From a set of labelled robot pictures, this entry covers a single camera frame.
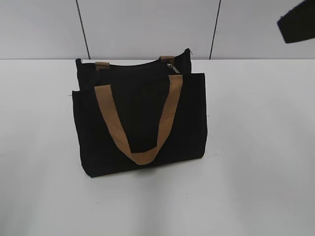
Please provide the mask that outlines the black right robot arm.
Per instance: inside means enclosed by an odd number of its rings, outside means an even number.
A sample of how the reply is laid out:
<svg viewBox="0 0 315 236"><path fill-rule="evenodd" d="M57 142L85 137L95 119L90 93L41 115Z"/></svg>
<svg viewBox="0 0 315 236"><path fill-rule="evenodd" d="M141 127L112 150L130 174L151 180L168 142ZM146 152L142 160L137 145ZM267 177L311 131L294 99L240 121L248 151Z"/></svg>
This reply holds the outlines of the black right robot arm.
<svg viewBox="0 0 315 236"><path fill-rule="evenodd" d="M315 1L302 1L281 16L277 25L286 44L314 39Z"/></svg>

